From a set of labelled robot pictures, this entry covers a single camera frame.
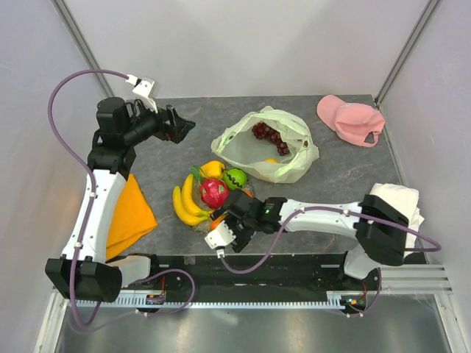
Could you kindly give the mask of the red fake dragon fruit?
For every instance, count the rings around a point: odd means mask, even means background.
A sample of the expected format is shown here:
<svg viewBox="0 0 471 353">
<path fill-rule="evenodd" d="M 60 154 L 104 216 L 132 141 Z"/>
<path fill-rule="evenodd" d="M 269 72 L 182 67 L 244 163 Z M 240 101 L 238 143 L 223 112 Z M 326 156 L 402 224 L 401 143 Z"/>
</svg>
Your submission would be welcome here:
<svg viewBox="0 0 471 353">
<path fill-rule="evenodd" d="M 198 180 L 201 200 L 212 209 L 220 208 L 229 196 L 229 189 L 222 179 L 206 179 L 201 175 L 201 166 L 191 166 L 191 173 Z"/>
</svg>

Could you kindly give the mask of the yellow fake bell pepper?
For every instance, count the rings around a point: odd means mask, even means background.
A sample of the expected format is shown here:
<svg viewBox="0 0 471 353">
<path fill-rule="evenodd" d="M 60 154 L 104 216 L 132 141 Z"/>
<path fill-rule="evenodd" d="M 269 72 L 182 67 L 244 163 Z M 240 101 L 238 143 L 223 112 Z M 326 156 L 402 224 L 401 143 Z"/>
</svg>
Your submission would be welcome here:
<svg viewBox="0 0 471 353">
<path fill-rule="evenodd" d="M 218 160 L 212 160 L 202 165 L 200 170 L 203 178 L 222 179 L 224 176 L 225 165 Z"/>
</svg>

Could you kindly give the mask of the translucent green plastic bag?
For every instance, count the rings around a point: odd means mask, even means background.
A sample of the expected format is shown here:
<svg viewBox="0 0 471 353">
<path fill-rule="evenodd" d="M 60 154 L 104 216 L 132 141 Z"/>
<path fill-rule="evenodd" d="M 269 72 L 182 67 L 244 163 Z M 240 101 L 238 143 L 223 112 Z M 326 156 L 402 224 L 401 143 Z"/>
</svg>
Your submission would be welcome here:
<svg viewBox="0 0 471 353">
<path fill-rule="evenodd" d="M 277 153 L 277 147 L 267 140 L 258 140 L 252 127 L 264 122 L 277 130 L 290 152 Z M 319 158 L 308 125 L 299 117 L 270 106 L 247 113 L 238 123 L 227 128 L 212 141 L 212 152 L 236 168 L 260 180 L 273 183 L 295 183 Z M 275 159 L 279 163 L 266 163 Z"/>
</svg>

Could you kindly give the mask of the green fake apple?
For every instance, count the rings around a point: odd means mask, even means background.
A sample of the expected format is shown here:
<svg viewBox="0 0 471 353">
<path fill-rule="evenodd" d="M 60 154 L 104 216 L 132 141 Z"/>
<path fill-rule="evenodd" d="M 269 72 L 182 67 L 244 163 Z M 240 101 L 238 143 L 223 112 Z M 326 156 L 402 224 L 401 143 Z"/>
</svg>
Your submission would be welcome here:
<svg viewBox="0 0 471 353">
<path fill-rule="evenodd" d="M 238 190 L 246 185 L 247 175 L 239 168 L 228 168 L 224 171 L 222 181 L 229 190 Z"/>
</svg>

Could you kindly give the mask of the yellow fake banana bunch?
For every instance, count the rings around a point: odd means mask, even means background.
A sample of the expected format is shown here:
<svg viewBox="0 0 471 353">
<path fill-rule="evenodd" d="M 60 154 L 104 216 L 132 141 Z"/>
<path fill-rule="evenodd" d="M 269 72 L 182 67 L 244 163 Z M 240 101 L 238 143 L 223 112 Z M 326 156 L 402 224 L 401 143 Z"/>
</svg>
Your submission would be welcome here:
<svg viewBox="0 0 471 353">
<path fill-rule="evenodd" d="M 177 217 L 186 225 L 195 227 L 210 219 L 212 211 L 203 210 L 193 200 L 194 175 L 189 174 L 183 186 L 175 186 L 172 204 Z"/>
</svg>

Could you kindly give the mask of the dark red fake grapes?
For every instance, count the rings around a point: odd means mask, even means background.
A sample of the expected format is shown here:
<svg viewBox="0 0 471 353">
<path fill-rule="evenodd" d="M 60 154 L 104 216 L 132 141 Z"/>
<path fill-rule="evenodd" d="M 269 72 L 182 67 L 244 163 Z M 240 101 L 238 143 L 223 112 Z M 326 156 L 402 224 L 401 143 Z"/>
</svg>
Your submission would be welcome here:
<svg viewBox="0 0 471 353">
<path fill-rule="evenodd" d="M 267 140 L 277 147 L 280 156 L 287 155 L 290 150 L 288 144 L 281 138 L 280 133 L 264 122 L 258 122 L 252 127 L 252 133 L 258 140 Z"/>
</svg>

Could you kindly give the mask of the orange green fake mango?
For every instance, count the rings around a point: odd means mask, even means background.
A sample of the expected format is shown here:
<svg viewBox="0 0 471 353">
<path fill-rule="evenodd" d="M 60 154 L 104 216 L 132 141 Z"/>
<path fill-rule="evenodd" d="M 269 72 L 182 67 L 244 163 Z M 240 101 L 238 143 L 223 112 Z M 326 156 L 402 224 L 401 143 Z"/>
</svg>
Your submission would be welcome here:
<svg viewBox="0 0 471 353">
<path fill-rule="evenodd" d="M 222 215 L 220 215 L 218 218 L 216 218 L 215 220 L 212 221 L 212 223 L 210 224 L 210 230 L 214 230 L 215 228 L 217 228 L 217 226 L 226 218 L 227 214 L 224 213 Z"/>
</svg>

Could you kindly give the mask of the orange fake orange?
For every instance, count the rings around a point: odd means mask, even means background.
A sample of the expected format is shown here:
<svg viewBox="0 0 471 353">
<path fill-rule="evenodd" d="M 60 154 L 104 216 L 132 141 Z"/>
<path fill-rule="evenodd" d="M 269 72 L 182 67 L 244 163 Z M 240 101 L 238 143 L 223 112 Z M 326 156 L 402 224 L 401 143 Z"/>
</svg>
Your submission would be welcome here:
<svg viewBox="0 0 471 353">
<path fill-rule="evenodd" d="M 241 190 L 242 190 L 243 192 L 245 192 L 245 194 L 247 194 L 249 197 L 251 197 L 251 198 L 254 197 L 253 193 L 252 193 L 250 190 L 248 190 L 248 189 L 241 189 Z"/>
</svg>

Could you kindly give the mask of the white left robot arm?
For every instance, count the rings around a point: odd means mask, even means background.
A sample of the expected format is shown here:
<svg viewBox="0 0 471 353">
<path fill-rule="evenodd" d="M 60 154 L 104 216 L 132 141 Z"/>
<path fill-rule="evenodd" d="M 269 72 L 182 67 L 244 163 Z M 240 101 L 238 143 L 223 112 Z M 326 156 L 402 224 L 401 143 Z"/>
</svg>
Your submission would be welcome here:
<svg viewBox="0 0 471 353">
<path fill-rule="evenodd" d="M 58 258 L 46 262 L 45 272 L 64 298 L 114 302 L 122 288 L 139 283 L 156 288 L 161 271 L 150 254 L 113 256 L 106 260 L 107 238 L 118 199 L 135 161 L 135 146 L 155 136 L 180 143 L 196 126 L 167 105 L 151 110 L 140 99 L 111 97 L 97 104 L 99 128 L 85 163 L 87 182 L 73 232 Z"/>
</svg>

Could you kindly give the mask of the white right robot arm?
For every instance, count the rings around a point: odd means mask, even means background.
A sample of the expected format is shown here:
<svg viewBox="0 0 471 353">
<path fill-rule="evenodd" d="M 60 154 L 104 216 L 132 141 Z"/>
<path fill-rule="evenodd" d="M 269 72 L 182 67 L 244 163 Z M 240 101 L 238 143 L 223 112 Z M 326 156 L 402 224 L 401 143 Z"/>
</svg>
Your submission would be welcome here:
<svg viewBox="0 0 471 353">
<path fill-rule="evenodd" d="M 362 202 L 316 204 L 285 197 L 264 201 L 236 190 L 215 212 L 223 215 L 205 236 L 206 244 L 222 258 L 227 246 L 239 253 L 255 233 L 281 236 L 284 232 L 312 231 L 342 235 L 357 241 L 337 271 L 340 286 L 351 290 L 380 265 L 401 266 L 405 260 L 408 219 L 378 196 Z"/>
</svg>

